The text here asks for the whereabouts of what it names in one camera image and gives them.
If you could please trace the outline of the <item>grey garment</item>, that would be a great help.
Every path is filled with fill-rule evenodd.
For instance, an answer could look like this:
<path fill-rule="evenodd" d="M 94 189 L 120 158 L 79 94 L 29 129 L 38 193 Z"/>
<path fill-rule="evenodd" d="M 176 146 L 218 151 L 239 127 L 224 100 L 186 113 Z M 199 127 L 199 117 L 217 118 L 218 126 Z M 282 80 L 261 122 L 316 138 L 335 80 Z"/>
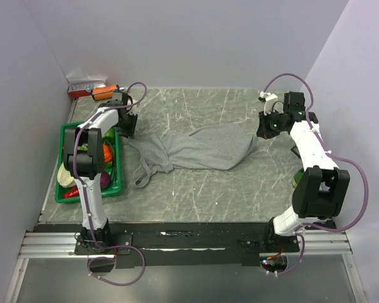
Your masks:
<path fill-rule="evenodd" d="M 257 146 L 255 134 L 248 135 L 239 124 L 218 124 L 191 133 L 170 132 L 163 138 L 148 134 L 128 140 L 140 154 L 141 169 L 131 183 L 145 187 L 158 173 L 174 169 L 230 170 Z"/>

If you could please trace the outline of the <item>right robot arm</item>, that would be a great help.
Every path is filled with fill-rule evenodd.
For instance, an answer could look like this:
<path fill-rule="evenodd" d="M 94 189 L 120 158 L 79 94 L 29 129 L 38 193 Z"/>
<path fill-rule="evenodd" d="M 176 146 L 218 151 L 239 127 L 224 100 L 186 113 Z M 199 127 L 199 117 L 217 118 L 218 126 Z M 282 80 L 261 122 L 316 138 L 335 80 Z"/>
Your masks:
<path fill-rule="evenodd" d="M 278 251 L 286 243 L 285 237 L 294 235 L 305 223 L 328 220 L 339 215 L 350 181 L 348 171 L 341 170 L 320 144 L 318 119 L 306 112 L 301 92 L 284 95 L 282 112 L 274 110 L 278 97 L 261 92 L 264 109 L 259 113 L 256 135 L 270 139 L 287 132 L 294 141 L 303 163 L 303 174 L 291 197 L 291 206 L 283 214 L 272 218 L 263 236 L 269 251 Z"/>

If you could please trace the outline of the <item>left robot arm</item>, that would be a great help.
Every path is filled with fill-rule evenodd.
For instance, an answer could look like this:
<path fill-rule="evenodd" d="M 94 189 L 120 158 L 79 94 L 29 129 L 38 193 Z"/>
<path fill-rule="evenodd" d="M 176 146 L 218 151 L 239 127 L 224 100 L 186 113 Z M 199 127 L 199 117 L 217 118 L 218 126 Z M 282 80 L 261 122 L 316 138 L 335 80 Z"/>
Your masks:
<path fill-rule="evenodd" d="M 113 128 L 117 135 L 134 136 L 138 120 L 138 115 L 130 112 L 134 104 L 126 92 L 115 92 L 112 100 L 100 104 L 87 121 L 64 130 L 63 164 L 75 181 L 83 211 L 78 242 L 99 254 L 112 248 L 111 229 L 100 188 L 105 168 L 102 138 Z"/>

